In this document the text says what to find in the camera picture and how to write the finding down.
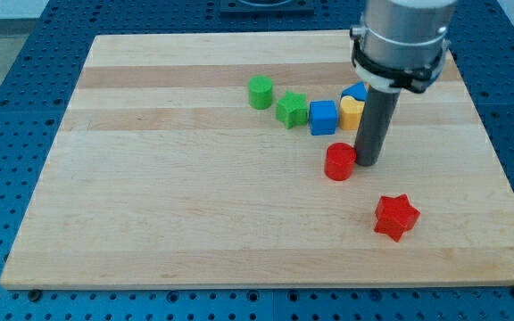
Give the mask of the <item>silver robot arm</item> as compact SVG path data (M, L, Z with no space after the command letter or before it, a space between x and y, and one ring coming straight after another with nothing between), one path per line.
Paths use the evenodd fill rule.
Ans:
M424 93L439 77L456 0L367 0L351 26L352 65L374 89Z

